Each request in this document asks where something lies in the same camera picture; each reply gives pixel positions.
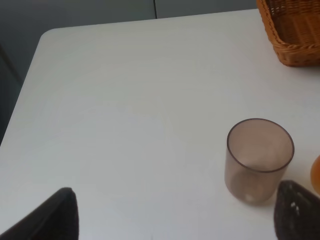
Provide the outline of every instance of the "dark patterned object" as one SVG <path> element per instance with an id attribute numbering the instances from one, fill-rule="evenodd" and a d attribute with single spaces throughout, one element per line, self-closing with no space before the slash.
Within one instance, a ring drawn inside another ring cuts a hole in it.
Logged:
<path id="1" fill-rule="evenodd" d="M 0 235 L 0 240 L 78 240 L 78 237 L 76 194 L 65 187 Z"/>
<path id="2" fill-rule="evenodd" d="M 294 181 L 282 181 L 274 227 L 279 240 L 320 240 L 320 199 Z"/>

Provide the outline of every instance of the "orange fruit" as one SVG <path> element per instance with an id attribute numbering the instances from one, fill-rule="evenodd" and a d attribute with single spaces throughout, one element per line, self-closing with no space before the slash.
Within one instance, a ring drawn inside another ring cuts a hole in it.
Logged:
<path id="1" fill-rule="evenodd" d="M 310 177 L 314 190 L 320 194 L 320 156 L 316 158 L 311 167 Z"/>

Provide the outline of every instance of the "drinking glass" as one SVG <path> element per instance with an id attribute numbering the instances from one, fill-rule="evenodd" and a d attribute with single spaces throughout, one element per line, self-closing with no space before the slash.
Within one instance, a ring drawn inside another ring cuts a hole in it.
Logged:
<path id="1" fill-rule="evenodd" d="M 237 123 L 226 145 L 225 184 L 234 197 L 248 204 L 273 195 L 295 153 L 289 133 L 262 118 Z"/>

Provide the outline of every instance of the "brown woven basket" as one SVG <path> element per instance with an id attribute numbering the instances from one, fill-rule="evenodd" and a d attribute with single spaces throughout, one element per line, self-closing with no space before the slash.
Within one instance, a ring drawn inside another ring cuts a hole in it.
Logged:
<path id="1" fill-rule="evenodd" d="M 320 0 L 256 0 L 281 63 L 320 65 Z"/>

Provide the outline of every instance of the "clear plastic cup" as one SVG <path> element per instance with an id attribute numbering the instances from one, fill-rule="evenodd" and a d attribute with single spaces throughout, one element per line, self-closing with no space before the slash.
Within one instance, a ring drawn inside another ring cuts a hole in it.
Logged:
<path id="1" fill-rule="evenodd" d="M 227 137 L 225 184 L 248 204 L 268 200 L 294 153 L 289 133 L 273 121 L 251 118 L 237 123 Z"/>

